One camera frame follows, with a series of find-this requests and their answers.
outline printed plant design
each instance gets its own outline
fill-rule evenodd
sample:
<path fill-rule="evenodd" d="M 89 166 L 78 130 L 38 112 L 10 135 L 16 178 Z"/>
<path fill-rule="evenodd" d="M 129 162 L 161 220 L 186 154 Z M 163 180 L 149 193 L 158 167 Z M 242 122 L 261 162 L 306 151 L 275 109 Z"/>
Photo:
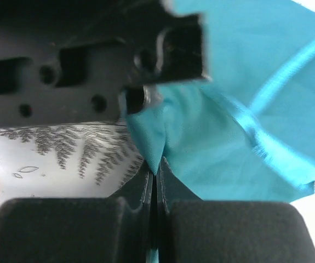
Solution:
<path fill-rule="evenodd" d="M 0 136 L 10 140 L 20 139 L 23 143 L 34 141 L 40 155 L 54 151 L 61 169 L 66 169 L 67 160 L 76 150 L 77 140 L 82 138 L 84 146 L 79 159 L 78 175 L 83 178 L 88 165 L 99 157 L 95 179 L 98 185 L 117 165 L 133 159 L 123 176 L 124 184 L 142 163 L 142 158 L 122 122 L 0 129 Z M 13 176 L 22 178 L 18 173 Z"/>

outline round hole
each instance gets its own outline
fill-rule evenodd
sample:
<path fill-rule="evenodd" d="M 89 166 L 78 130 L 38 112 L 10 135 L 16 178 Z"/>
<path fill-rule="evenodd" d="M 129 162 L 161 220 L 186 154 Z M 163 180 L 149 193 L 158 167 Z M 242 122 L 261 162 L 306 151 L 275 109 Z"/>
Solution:
<path fill-rule="evenodd" d="M 148 49 L 143 49 L 138 53 L 135 59 L 137 67 L 147 72 L 154 72 L 156 68 L 157 59 L 154 53 Z"/>
<path fill-rule="evenodd" d="M 99 113 L 105 111 L 107 107 L 106 99 L 100 95 L 94 95 L 91 98 L 91 104 L 93 106 L 94 111 Z"/>
<path fill-rule="evenodd" d="M 44 84 L 52 84 L 55 81 L 55 71 L 50 66 L 42 66 L 39 70 L 39 77 Z"/>
<path fill-rule="evenodd" d="M 20 115 L 24 118 L 28 118 L 32 116 L 32 108 L 28 104 L 22 104 L 19 106 Z"/>

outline folded cloth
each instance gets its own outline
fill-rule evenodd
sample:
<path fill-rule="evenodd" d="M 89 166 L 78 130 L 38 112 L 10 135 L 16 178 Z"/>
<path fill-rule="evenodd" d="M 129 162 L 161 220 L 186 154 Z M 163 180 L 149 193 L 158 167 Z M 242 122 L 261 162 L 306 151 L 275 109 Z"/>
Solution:
<path fill-rule="evenodd" d="M 212 81 L 160 86 L 159 107 L 127 117 L 153 172 L 165 156 L 203 199 L 313 194 L 315 13 L 290 0 L 175 0 L 172 9 L 205 14 Z"/>

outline patterned tablecloth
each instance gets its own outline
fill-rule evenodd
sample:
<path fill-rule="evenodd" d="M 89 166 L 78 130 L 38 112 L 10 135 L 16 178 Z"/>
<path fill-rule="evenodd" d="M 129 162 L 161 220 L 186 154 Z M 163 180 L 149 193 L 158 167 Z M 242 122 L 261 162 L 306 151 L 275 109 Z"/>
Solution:
<path fill-rule="evenodd" d="M 0 205 L 15 197 L 106 197 L 141 163 L 123 122 L 0 129 Z"/>

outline black mechanical part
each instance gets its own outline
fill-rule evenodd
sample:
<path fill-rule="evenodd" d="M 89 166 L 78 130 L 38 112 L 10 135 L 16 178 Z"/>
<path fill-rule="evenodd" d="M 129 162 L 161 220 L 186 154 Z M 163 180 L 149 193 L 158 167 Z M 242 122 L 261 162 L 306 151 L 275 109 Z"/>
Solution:
<path fill-rule="evenodd" d="M 0 0 L 0 127 L 118 119 L 126 87 L 202 78 L 202 50 L 160 0 Z"/>
<path fill-rule="evenodd" d="M 0 262 L 315 263 L 289 204 L 201 201 L 162 159 L 109 198 L 15 199 L 0 207 Z"/>

